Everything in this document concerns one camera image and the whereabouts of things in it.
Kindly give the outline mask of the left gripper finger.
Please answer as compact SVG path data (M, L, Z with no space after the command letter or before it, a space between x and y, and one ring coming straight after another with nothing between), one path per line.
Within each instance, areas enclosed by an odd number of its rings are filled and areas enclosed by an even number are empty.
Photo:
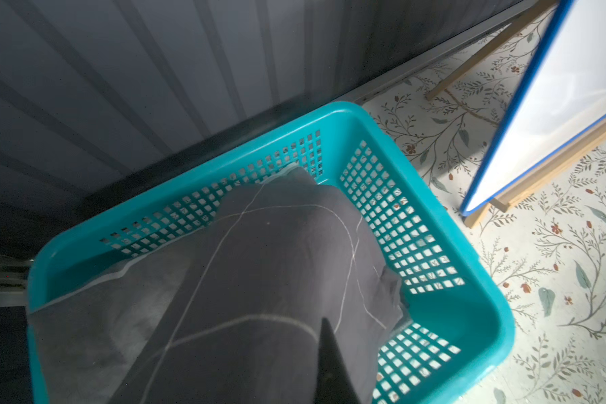
M323 318L318 345L315 403L359 403L330 321Z

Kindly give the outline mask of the dark checked pillowcase front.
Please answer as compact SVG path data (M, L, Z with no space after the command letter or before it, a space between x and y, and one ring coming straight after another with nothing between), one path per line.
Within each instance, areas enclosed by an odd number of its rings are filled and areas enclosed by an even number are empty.
M115 403L313 403L323 318L359 403L402 318L402 281L338 188L302 168L226 195Z

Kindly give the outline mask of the plain grey pillowcase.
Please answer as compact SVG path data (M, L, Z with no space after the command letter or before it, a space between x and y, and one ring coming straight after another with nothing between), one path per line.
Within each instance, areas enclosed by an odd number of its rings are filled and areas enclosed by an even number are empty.
M183 237L120 262L28 314L48 400L106 403L153 335L188 271L214 242Z

